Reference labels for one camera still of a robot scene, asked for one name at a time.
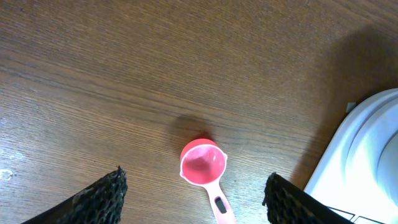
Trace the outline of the pink measuring scoop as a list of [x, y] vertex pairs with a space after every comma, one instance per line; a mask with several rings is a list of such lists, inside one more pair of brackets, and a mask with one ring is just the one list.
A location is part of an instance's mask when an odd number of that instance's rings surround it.
[[203, 187], [218, 224], [236, 224], [236, 217], [220, 187], [228, 156], [210, 139], [190, 141], [180, 155], [180, 176], [188, 183]]

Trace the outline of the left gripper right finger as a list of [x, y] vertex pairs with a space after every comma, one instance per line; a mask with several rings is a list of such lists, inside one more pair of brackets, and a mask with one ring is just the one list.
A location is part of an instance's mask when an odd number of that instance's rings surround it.
[[262, 204], [272, 224], [352, 224], [275, 172], [264, 193]]

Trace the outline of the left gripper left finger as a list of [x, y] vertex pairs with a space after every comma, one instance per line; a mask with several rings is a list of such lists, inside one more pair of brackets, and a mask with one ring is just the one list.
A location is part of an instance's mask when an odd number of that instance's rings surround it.
[[23, 224], [118, 224], [128, 186], [119, 167]]

